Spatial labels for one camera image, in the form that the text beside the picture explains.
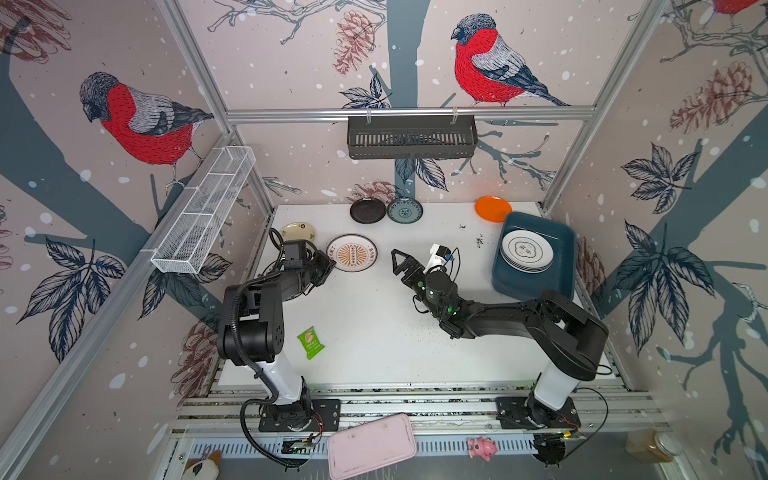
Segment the green snack packet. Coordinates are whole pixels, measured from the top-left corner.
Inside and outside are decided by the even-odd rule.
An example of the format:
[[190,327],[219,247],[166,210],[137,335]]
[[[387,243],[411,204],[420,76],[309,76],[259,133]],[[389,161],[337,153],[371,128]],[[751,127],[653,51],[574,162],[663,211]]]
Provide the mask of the green snack packet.
[[306,355],[306,359],[308,361],[316,357],[325,348],[325,346],[319,340],[317,333],[313,327],[310,327],[304,332],[302,332],[301,334],[299,334],[297,336],[297,339],[301,343],[302,348],[304,349],[304,352]]

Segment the cream yellow plate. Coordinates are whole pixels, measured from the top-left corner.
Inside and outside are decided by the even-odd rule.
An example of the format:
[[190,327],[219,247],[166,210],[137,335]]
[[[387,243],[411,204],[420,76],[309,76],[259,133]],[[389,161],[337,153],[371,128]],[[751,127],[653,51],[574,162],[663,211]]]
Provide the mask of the cream yellow plate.
[[313,242],[316,236],[315,227],[307,222],[292,222],[280,230],[284,241],[305,240]]

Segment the orange plastic plate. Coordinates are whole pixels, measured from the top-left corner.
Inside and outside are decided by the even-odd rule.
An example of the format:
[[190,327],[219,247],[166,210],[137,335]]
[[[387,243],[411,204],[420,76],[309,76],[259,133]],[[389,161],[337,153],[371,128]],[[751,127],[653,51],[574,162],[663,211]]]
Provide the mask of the orange plastic plate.
[[483,220],[492,223],[503,223],[513,212],[510,203],[497,196],[483,196],[475,204],[475,213]]

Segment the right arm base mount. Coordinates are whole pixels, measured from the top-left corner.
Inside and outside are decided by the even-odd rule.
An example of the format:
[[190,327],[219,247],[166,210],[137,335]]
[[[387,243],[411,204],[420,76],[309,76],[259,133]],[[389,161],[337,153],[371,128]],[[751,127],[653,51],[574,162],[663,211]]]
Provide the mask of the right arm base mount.
[[528,397],[498,397],[495,399],[497,420],[502,429],[521,430],[579,430],[581,422],[572,398],[568,397],[559,410],[553,410]]

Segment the white plate cloud emblem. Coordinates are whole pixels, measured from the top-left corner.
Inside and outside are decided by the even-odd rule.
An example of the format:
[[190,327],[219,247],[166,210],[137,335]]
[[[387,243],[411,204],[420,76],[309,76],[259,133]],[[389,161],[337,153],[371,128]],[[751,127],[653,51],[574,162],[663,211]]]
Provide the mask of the white plate cloud emblem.
[[528,230],[513,230],[501,239],[500,252],[505,262],[524,273],[546,271],[554,261],[554,250],[542,235]]

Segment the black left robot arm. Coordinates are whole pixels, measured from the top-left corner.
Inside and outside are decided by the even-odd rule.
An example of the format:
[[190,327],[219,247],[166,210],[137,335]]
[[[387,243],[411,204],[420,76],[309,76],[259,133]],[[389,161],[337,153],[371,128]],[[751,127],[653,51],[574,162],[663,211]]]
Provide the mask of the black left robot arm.
[[221,359],[250,369],[265,390],[251,401],[262,419],[298,430],[315,413],[306,380],[282,354],[284,304],[325,283],[335,261],[307,240],[280,240],[277,258],[255,279],[225,289],[217,351]]

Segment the black round plate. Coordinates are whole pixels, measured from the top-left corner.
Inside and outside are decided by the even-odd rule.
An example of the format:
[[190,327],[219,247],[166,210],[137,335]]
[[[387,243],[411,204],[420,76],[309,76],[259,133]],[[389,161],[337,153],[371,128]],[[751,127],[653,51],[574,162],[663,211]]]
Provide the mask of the black round plate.
[[381,221],[387,214],[387,205],[378,199],[359,199],[350,207],[350,217],[359,224],[369,225]]

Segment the pink pig toy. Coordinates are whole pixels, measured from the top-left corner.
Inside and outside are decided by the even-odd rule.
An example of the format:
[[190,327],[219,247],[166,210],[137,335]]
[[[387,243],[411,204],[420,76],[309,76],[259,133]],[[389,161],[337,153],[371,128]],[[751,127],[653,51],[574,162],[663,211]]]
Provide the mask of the pink pig toy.
[[467,440],[470,458],[480,458],[486,462],[498,453],[498,447],[488,437],[470,438]]

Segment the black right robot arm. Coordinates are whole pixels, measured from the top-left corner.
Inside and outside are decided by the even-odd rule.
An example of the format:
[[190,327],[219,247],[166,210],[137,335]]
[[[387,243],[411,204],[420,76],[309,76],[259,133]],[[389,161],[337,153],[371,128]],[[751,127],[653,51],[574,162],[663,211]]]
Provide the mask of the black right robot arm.
[[534,340],[547,355],[549,364],[524,403],[524,428],[574,426],[567,414],[573,411],[570,394],[582,381],[597,376],[608,339],[608,328],[572,300],[546,290],[531,300],[484,304],[459,295],[456,282],[445,264],[452,260],[447,248],[438,263],[422,265],[398,249],[391,251],[393,273],[414,293],[414,299],[438,321],[453,339],[484,336],[524,337]]

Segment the pink rectangular tray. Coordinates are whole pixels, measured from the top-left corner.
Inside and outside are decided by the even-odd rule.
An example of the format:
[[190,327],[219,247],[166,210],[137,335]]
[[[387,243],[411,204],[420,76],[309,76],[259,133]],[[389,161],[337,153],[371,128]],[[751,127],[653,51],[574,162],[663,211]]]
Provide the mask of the pink rectangular tray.
[[349,479],[413,458],[417,445],[409,417],[388,416],[328,438],[331,479]]

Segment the small green patterned plate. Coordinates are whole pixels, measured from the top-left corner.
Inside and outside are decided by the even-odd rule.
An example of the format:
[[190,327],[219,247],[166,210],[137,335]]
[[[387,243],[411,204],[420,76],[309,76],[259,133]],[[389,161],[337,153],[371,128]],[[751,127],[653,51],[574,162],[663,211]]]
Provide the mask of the small green patterned plate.
[[399,197],[387,206],[387,216],[398,224],[413,224],[423,216],[423,206],[413,198]]

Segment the teal plastic bin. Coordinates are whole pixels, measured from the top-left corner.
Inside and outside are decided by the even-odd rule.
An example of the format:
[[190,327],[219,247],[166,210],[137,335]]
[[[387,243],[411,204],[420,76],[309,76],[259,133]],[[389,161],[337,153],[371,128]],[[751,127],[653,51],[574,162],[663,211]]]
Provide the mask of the teal plastic bin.
[[[554,250],[554,261],[541,273],[524,273],[509,266],[501,256],[501,239],[513,230],[528,230],[545,237]],[[497,292],[518,299],[539,298],[547,290],[573,297],[576,273],[576,235],[561,223],[534,215],[512,212],[502,225],[491,268],[491,283]]]

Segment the white orange plush toy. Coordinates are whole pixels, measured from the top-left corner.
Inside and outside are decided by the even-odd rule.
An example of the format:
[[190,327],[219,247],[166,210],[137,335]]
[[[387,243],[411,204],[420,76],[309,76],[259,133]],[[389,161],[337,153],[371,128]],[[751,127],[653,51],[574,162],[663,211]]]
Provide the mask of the white orange plush toy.
[[200,459],[189,460],[185,465],[181,480],[217,480],[219,477],[219,464],[222,460],[222,452],[214,451]]

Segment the amber jar with lid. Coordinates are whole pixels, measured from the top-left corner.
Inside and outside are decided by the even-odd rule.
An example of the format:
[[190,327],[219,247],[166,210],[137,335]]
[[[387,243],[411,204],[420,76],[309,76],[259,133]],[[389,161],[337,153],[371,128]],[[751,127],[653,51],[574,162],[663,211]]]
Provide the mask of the amber jar with lid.
[[683,453],[683,448],[670,432],[643,429],[629,432],[625,443],[628,454],[642,463],[669,463]]

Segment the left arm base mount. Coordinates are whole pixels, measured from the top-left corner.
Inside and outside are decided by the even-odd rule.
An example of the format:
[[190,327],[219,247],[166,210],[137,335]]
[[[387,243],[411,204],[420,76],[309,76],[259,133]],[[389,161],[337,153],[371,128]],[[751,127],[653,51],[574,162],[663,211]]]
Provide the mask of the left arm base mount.
[[339,427],[339,400],[297,401],[262,408],[258,431],[261,433],[336,432]]

